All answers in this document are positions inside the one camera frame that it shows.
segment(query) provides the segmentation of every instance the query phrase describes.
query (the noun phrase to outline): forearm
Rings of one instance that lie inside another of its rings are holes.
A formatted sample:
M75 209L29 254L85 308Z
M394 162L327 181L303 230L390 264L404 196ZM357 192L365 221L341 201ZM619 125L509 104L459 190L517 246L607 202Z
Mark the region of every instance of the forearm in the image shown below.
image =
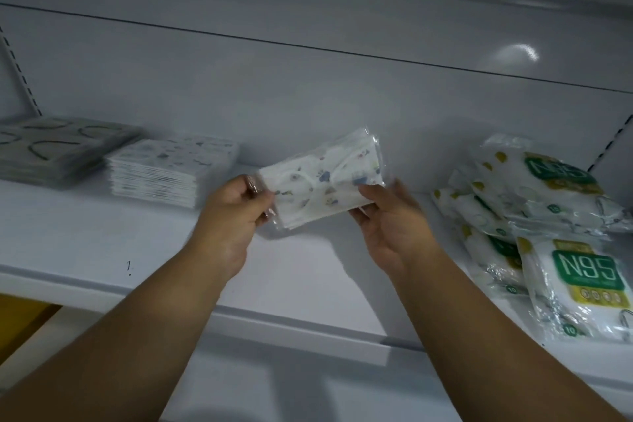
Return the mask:
M436 242L394 280L464 420L622 420L510 321Z
M157 420L225 283L218 266L184 250L5 394L0 418Z

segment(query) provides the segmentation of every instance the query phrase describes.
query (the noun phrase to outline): hand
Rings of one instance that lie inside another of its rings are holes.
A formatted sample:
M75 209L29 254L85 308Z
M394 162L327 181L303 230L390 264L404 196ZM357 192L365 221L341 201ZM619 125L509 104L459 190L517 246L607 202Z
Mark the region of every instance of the hand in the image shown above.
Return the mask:
M213 192L206 201L183 250L217 264L229 281L246 262L246 248L263 214L273 204L270 191L250 198L246 176L238 176Z
M433 240L419 204L399 180L390 188L362 185L358 189L373 203L349 213L360 225L369 255L392 279L406 276L420 248Z

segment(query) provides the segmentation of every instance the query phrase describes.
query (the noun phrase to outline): green circle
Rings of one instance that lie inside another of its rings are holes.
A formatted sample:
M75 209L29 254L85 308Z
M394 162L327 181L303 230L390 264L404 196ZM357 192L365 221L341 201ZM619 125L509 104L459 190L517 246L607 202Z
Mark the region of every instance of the green circle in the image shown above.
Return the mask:
M569 337L576 337L578 335L578 330L571 324L563 324L563 331Z

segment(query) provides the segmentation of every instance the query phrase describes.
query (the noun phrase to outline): lower shelf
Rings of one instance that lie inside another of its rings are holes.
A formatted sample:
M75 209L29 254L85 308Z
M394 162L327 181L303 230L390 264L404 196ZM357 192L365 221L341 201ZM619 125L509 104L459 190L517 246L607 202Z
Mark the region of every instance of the lower shelf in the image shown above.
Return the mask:
M253 167L239 167L251 172ZM426 196L433 231L458 264L468 255ZM105 173L57 192L0 181L0 293L106 312L175 254L194 211L118 198ZM498 306L531 335L526 300ZM283 347L385 365L410 362L420 342L386 276L347 214L292 236L255 236L244 270L226 287L208 329ZM633 390L633 346L546 344L590 381Z

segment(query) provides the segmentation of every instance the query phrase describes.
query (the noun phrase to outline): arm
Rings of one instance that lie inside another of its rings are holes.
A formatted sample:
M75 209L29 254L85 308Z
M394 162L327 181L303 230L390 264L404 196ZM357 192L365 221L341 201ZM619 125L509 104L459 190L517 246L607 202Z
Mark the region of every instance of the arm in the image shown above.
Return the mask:
M0 397L5 422L155 421L220 292L272 204L238 177L212 194L178 254L75 342Z
M455 265L402 184L361 193L374 203L352 216L463 420L624 420Z

